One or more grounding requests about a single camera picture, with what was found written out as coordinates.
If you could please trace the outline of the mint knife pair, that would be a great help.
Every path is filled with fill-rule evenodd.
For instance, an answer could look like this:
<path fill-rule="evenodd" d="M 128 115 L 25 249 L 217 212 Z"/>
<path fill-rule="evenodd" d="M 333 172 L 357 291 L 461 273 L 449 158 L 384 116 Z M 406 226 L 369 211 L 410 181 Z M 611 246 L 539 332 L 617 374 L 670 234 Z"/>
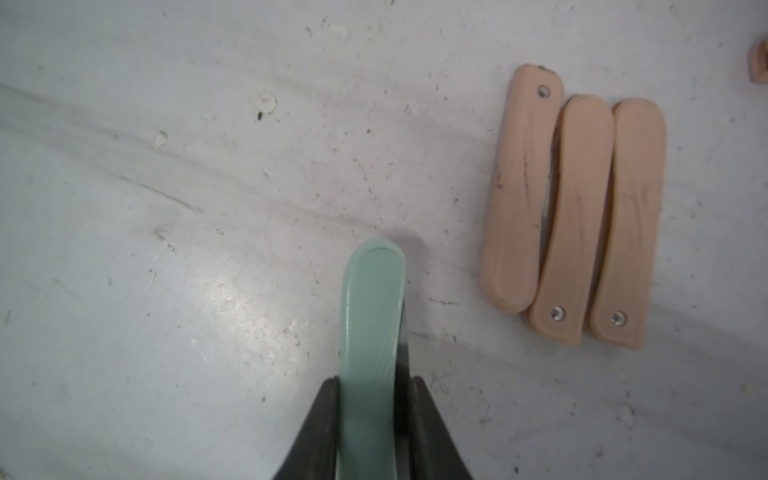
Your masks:
<path fill-rule="evenodd" d="M 394 400 L 406 259 L 395 243 L 361 244 L 344 271 L 340 306 L 338 477 L 397 477 Z"/>

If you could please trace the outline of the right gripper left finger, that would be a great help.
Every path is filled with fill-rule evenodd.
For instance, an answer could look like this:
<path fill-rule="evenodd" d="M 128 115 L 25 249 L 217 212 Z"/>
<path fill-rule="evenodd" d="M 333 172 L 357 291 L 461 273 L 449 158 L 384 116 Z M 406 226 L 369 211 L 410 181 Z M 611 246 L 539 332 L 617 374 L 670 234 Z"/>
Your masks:
<path fill-rule="evenodd" d="M 326 379 L 274 480 L 336 478 L 339 398 L 339 378 Z"/>

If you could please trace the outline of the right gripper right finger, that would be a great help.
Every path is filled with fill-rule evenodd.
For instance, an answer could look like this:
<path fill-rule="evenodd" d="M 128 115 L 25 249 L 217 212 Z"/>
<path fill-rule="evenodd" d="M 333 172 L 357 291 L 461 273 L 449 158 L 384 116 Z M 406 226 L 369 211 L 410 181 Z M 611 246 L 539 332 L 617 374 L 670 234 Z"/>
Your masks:
<path fill-rule="evenodd" d="M 400 479 L 472 477 L 424 379 L 410 374 L 405 341 L 397 349 L 395 448 Z"/>

